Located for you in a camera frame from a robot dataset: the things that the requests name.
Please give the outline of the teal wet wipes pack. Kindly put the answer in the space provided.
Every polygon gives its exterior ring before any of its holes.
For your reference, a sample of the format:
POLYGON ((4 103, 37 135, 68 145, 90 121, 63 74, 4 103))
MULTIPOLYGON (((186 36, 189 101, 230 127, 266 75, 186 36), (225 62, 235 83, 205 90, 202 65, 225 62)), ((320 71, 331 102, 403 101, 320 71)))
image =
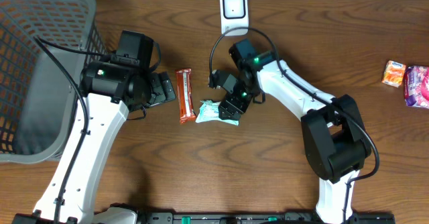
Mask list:
POLYGON ((199 109, 199 114, 196 118, 197 123, 207 122, 207 121, 220 121, 223 123, 228 123, 231 125, 239 125, 239 122, 236 120, 223 120, 219 117, 219 105, 220 102, 214 102, 212 100, 203 100, 201 101, 202 105, 199 109))

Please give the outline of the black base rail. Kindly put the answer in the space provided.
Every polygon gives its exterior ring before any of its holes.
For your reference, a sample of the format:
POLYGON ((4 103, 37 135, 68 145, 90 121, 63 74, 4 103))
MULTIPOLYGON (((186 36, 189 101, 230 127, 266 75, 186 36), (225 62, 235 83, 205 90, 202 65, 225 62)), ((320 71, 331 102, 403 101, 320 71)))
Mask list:
POLYGON ((130 217, 107 217, 105 213, 94 216, 93 223, 143 223, 143 224, 257 224, 257 223, 316 223, 322 220, 311 211, 280 214, 173 214, 131 213, 130 217))

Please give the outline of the purple noodle packet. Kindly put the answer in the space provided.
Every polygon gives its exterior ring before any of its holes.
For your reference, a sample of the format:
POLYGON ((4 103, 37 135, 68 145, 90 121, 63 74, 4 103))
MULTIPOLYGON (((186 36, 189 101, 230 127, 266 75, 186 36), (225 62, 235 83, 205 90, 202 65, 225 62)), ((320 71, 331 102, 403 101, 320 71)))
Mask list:
POLYGON ((428 67, 409 66, 404 75, 404 99, 408 107, 428 108, 428 67))

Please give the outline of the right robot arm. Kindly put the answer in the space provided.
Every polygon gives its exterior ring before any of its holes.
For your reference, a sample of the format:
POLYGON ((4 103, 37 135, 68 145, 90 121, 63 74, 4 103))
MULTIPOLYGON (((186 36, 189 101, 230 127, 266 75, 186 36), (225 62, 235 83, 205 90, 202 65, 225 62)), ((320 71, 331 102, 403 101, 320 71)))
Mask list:
POLYGON ((229 54, 239 75, 210 70, 209 76, 210 87, 227 93, 219 117, 240 119, 258 95, 282 103, 300 120, 306 159, 319 177, 316 214, 325 223, 346 223, 353 214, 354 182, 373 148, 355 100, 318 90, 291 71, 276 50, 260 54, 247 39, 233 44, 229 54))

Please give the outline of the white barcode scanner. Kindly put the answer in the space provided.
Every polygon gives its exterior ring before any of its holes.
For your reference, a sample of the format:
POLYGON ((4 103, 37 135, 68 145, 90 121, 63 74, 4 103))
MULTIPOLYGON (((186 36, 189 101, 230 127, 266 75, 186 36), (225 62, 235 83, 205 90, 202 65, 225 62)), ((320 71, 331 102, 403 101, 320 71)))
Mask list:
POLYGON ((248 0, 219 0, 221 10, 221 33, 224 34, 230 29, 243 27, 234 30, 226 36, 244 36, 249 27, 248 0))

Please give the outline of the orange snack bar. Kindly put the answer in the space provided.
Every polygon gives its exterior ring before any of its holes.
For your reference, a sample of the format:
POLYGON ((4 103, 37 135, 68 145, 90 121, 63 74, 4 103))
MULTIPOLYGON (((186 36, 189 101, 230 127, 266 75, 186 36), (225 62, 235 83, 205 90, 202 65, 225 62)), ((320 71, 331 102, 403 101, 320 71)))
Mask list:
POLYGON ((180 123, 194 121, 196 114, 192 104, 191 68, 176 70, 178 102, 180 107, 180 123))

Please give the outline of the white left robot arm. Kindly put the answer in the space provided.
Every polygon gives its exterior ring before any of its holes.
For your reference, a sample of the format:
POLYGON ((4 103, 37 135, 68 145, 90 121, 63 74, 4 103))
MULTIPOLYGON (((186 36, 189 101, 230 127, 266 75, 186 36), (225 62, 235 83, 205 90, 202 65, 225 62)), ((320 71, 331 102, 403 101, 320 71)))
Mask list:
POLYGON ((81 73, 72 131, 50 182, 31 214, 14 223, 138 223, 126 204, 96 214, 95 199, 113 142, 133 111, 176 98, 167 72, 94 61, 81 73))

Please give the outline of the small orange tissue pack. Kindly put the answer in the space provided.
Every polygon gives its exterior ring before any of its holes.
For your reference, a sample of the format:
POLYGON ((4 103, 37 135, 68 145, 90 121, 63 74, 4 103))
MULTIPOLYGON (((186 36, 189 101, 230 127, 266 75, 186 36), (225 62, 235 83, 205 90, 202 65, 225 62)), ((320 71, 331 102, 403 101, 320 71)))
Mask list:
POLYGON ((405 71, 405 64, 389 60, 385 66, 381 82, 393 87, 399 87, 402 84, 405 71))

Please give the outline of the grey plastic basket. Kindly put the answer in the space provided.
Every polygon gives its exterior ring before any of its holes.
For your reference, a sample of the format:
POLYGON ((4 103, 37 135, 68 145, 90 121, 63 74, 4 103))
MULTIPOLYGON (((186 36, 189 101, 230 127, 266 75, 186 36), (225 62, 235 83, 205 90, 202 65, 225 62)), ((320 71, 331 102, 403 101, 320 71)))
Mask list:
POLYGON ((58 159, 82 69, 106 49, 95 0, 1 0, 1 161, 58 159))

